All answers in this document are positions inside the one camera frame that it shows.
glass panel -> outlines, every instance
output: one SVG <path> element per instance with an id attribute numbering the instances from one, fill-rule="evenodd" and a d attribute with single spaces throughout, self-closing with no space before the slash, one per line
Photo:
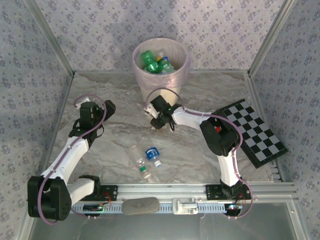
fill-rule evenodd
<path id="1" fill-rule="evenodd" d="M 285 203 L 254 204 L 247 216 L 223 214 L 105 214 L 91 219 L 70 214 L 56 226 L 37 218 L 29 240 L 295 240 Z"/>

wastebasket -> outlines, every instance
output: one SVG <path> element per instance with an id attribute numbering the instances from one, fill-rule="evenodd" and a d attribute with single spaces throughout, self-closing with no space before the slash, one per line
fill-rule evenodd
<path id="1" fill-rule="evenodd" d="M 151 50 L 153 53 L 164 52 L 176 71 L 170 74 L 152 74 L 144 71 L 141 54 L 147 50 Z M 133 51 L 132 67 L 136 82 L 141 90 L 142 98 L 146 101 L 149 93 L 160 87 L 171 89 L 179 94 L 181 86 L 188 80 L 191 58 L 187 50 L 179 42 L 168 38 L 153 38 L 144 41 Z M 158 90 L 150 96 L 148 101 L 151 101 L 158 95 L 162 95 L 171 106 L 178 100 L 177 96 L 172 92 Z"/>

black and white checkerboard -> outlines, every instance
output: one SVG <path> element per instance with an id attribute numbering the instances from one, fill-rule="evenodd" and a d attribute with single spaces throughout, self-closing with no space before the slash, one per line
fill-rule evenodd
<path id="1" fill-rule="evenodd" d="M 256 168 L 288 151 L 246 100 L 219 110 L 239 127 L 243 136 L 241 148 Z"/>

wall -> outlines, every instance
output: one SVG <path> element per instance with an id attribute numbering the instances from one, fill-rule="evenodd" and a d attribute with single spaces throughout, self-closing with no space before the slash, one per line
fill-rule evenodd
<path id="1" fill-rule="evenodd" d="M 254 76 L 270 128 L 289 149 L 280 159 L 320 239 L 320 2 L 298 0 Z"/>
<path id="2" fill-rule="evenodd" d="M 11 240 L 69 80 L 24 1 L 0 8 L 0 239 Z"/>
<path id="3" fill-rule="evenodd" d="M 248 69 L 284 0 L 38 0 L 74 70 L 130 71 L 135 47 L 167 37 L 195 69 Z"/>

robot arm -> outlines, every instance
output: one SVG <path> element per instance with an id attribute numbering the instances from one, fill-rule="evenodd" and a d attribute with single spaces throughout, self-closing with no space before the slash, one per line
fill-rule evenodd
<path id="1" fill-rule="evenodd" d="M 179 104 L 171 106 L 161 95 L 152 100 L 145 110 L 152 115 L 151 125 L 156 129 L 169 123 L 173 130 L 174 125 L 185 125 L 201 130 L 209 149 L 218 157 L 223 193 L 231 198 L 237 192 L 242 183 L 236 176 L 231 152 L 237 146 L 239 136 L 229 124 L 214 117 L 204 116 L 211 114 L 210 112 L 183 109 Z"/>
<path id="2" fill-rule="evenodd" d="M 105 106 L 107 114 L 104 121 L 111 117 L 116 110 L 110 100 L 105 101 Z M 32 176 L 28 181 L 28 214 L 30 217 L 40 217 L 37 198 L 42 182 L 51 172 L 53 173 L 49 176 L 41 193 L 41 209 L 46 219 L 65 220 L 73 204 L 85 196 L 100 194 L 98 177 L 84 175 L 73 184 L 67 185 L 67 183 L 81 157 L 99 137 L 97 135 L 98 129 L 82 138 L 78 139 L 78 137 L 95 127 L 102 120 L 103 115 L 104 111 L 96 103 L 85 100 L 81 104 L 80 118 L 75 121 L 72 131 L 69 133 L 69 139 L 59 156 L 40 176 Z"/>

